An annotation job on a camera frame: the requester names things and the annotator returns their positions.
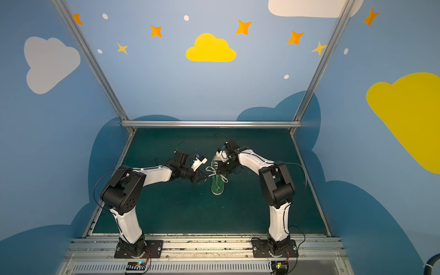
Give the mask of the green canvas sneaker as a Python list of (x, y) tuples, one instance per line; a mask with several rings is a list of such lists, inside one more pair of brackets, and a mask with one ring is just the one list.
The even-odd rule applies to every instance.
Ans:
[(221, 195), (225, 189), (225, 183), (221, 179), (218, 179), (216, 176), (212, 176), (212, 185), (211, 191), (214, 195)]

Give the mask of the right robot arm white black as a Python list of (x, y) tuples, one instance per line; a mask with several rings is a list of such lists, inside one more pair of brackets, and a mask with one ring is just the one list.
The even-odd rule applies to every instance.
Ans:
[(246, 146), (240, 147), (234, 139), (217, 150), (215, 159), (217, 174), (227, 175), (238, 167), (246, 167), (259, 176), (262, 196), (269, 206), (268, 243), (274, 250), (286, 247), (291, 240), (288, 214), (296, 192), (286, 164), (268, 160)]

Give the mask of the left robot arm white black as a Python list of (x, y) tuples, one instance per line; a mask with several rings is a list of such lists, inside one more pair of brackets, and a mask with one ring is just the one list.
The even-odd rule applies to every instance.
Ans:
[(135, 207), (145, 186), (165, 183), (178, 178), (192, 183), (207, 180), (207, 175), (199, 168), (206, 164), (207, 158), (195, 154), (190, 157), (175, 151), (170, 163), (155, 167), (132, 168), (122, 165), (113, 174), (103, 189), (100, 198), (110, 208), (120, 233), (122, 244), (143, 245), (144, 233), (139, 226)]

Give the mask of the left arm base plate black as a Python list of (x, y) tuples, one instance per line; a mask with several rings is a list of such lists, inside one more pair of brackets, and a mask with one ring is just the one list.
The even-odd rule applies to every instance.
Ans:
[(162, 240), (144, 240), (141, 238), (134, 244), (119, 238), (114, 254), (115, 259), (159, 259), (163, 249)]

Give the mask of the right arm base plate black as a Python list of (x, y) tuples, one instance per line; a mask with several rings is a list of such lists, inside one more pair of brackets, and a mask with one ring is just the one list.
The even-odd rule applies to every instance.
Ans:
[(272, 239), (252, 238), (250, 242), (254, 258), (297, 258), (299, 256), (296, 242), (290, 238), (277, 242)]

